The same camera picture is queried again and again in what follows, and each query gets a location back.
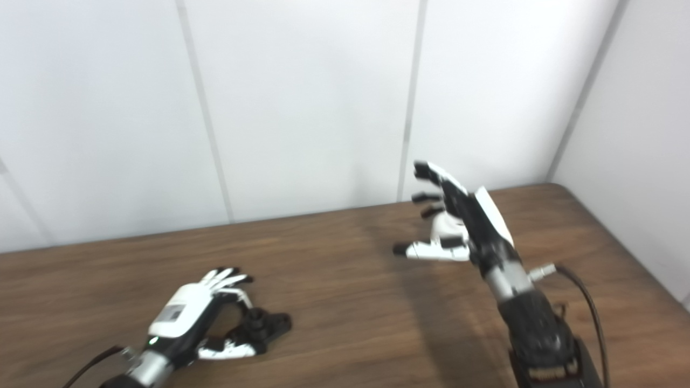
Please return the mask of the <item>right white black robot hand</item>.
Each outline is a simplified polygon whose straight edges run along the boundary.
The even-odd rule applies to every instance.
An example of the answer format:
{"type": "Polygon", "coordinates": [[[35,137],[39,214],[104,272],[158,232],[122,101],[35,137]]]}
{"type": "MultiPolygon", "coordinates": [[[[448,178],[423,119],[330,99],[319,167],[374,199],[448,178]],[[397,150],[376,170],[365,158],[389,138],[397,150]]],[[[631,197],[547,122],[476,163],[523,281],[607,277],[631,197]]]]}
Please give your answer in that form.
{"type": "Polygon", "coordinates": [[[498,207],[485,187],[470,192],[438,165],[414,162],[418,180],[430,182],[439,193],[417,192],[412,202],[431,202],[420,214],[431,219],[428,240],[395,243],[394,255],[418,260],[471,262],[486,278],[511,262],[521,263],[514,241],[498,207]]]}

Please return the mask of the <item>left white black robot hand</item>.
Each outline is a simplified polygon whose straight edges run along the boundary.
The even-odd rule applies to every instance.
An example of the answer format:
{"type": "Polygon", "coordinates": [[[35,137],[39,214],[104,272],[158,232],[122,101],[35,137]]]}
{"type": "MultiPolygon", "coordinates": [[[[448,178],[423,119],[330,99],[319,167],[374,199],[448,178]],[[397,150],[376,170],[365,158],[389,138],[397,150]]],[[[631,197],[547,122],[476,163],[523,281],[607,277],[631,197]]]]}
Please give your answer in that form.
{"type": "Polygon", "coordinates": [[[198,359],[224,361],[265,354],[268,346],[261,342],[207,336],[224,306],[236,304],[248,314],[251,300],[239,285],[252,281],[237,267],[219,267],[198,282],[183,285],[149,326],[145,351],[162,355],[175,370],[198,359]]]}

